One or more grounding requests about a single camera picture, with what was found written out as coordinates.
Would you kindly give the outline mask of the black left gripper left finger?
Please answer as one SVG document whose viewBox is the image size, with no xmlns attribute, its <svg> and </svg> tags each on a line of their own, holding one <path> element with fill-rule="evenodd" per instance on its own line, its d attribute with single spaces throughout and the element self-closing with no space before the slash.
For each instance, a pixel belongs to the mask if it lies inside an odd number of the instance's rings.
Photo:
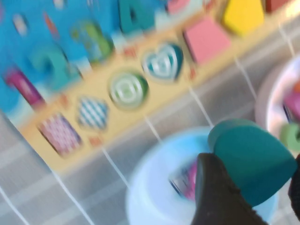
<svg viewBox="0 0 300 225">
<path fill-rule="evenodd" d="M 213 153 L 197 157 L 193 225 L 266 225 Z"/>
</svg>

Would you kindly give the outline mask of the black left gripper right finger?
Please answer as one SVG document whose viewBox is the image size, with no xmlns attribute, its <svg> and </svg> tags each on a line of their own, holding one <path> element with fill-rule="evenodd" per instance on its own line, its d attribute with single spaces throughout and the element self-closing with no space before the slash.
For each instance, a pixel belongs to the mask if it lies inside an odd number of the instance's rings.
<svg viewBox="0 0 300 225">
<path fill-rule="evenodd" d="M 294 213 L 300 213 L 300 155 L 296 157 L 297 170 L 292 176 L 289 186 L 289 198 Z"/>
</svg>

